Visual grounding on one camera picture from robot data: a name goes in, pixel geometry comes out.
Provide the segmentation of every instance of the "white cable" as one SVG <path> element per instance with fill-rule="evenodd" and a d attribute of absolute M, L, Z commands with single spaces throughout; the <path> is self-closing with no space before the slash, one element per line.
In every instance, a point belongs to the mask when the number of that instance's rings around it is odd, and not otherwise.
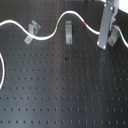
<path fill-rule="evenodd" d="M 119 33 L 120 33 L 120 35 L 121 35 L 121 38 L 122 38 L 124 44 L 125 44 L 126 47 L 128 48 L 128 43 L 127 43 L 126 40 L 124 39 L 124 36 L 123 36 L 123 34 L 122 34 L 120 28 L 119 28 L 118 26 L 115 26 L 115 25 L 113 25 L 113 27 L 115 27 L 115 28 L 119 31 Z"/>
<path fill-rule="evenodd" d="M 3 83 L 4 83 L 4 78 L 5 78 L 5 65 L 4 65 L 4 60 L 3 60 L 1 53 L 0 53 L 0 60 L 2 63 L 2 78 L 1 78 L 1 82 L 0 82 L 0 90 L 1 90 Z"/>
<path fill-rule="evenodd" d="M 87 27 L 91 32 L 93 32 L 94 34 L 100 35 L 100 32 L 97 32 L 97 31 L 93 30 L 93 29 L 90 28 L 88 25 L 86 25 L 86 27 Z"/>
<path fill-rule="evenodd" d="M 74 15 L 76 15 L 82 22 L 84 22 L 84 19 L 83 19 L 77 12 L 75 12 L 75 11 L 66 11 L 66 12 L 64 12 L 64 13 L 59 17 L 57 23 L 59 23 L 60 20 L 61 20 L 61 18 L 62 18 L 64 15 L 66 15 L 66 14 L 74 14 Z M 53 32 L 51 35 L 46 36 L 46 37 L 38 37 L 38 36 L 35 36 L 35 35 L 30 34 L 30 33 L 29 33 L 28 31 L 26 31 L 19 23 L 17 23 L 17 22 L 14 21 L 14 20 L 6 20 L 6 21 L 3 21 L 3 22 L 0 23 L 0 26 L 2 26 L 2 25 L 4 25 L 4 24 L 9 24 L 9 23 L 12 23 L 12 24 L 17 25 L 17 26 L 20 27 L 28 36 L 30 36 L 30 37 L 32 37 L 33 39 L 36 39 L 36 40 L 47 40 L 47 39 L 50 39 L 51 37 L 53 37 L 53 36 L 55 35 L 55 33 L 56 33 L 56 31 L 57 31 L 57 26 L 56 26 L 54 32 Z M 95 30 L 93 30 L 92 28 L 90 28 L 88 25 L 87 25 L 87 28 L 88 28 L 90 31 L 92 31 L 94 34 L 99 35 L 99 32 L 96 32 Z"/>

